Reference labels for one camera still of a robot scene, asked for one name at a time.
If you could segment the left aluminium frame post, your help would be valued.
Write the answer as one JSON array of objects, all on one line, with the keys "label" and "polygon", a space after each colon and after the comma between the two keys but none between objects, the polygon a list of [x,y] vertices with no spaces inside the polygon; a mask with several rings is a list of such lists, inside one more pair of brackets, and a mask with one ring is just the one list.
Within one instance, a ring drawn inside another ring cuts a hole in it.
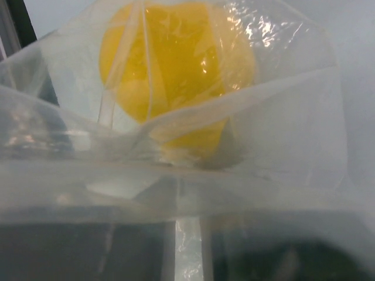
[{"label": "left aluminium frame post", "polygon": [[24,0],[1,0],[1,61],[37,41]]}]

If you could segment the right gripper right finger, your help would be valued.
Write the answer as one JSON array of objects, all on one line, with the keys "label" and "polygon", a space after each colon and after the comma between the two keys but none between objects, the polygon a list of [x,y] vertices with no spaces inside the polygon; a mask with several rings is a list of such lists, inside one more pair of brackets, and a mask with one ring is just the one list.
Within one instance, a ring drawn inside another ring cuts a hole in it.
[{"label": "right gripper right finger", "polygon": [[209,220],[215,280],[373,280],[374,232],[352,213]]}]

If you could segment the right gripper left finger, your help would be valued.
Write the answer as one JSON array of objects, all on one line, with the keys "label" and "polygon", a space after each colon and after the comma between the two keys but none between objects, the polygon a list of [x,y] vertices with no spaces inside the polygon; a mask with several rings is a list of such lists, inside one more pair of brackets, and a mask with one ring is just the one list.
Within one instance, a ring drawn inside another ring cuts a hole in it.
[{"label": "right gripper left finger", "polygon": [[171,222],[122,222],[109,207],[1,212],[2,280],[173,280]]}]

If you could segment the clear zip top bag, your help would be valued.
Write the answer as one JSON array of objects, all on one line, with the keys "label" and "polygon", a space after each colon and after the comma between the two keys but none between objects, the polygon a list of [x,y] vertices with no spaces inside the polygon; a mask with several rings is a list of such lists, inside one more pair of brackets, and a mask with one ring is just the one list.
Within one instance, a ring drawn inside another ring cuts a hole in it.
[{"label": "clear zip top bag", "polygon": [[[118,104],[127,54],[106,83],[115,13],[207,2],[240,18],[255,80],[139,123]],[[374,144],[349,157],[339,66],[317,23],[283,1],[95,1],[1,62],[1,212],[109,207],[171,222],[175,278],[215,280],[209,220],[243,213],[352,213],[374,232]]]}]

